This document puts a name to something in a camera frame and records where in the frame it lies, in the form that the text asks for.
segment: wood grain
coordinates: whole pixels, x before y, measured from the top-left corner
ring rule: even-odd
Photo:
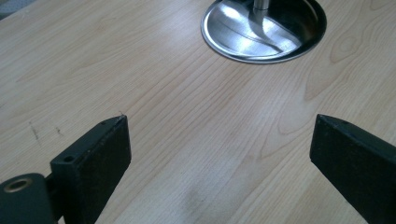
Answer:
[[[0,179],[50,173],[125,114],[133,159],[97,223],[365,223],[310,162],[317,113],[396,145],[396,2],[320,0],[296,60],[237,63],[204,42],[212,2],[37,0],[0,21]]]

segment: metal pole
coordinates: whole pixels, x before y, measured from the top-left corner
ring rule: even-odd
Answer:
[[[271,0],[254,0],[254,8],[258,10],[266,10],[270,6]]]

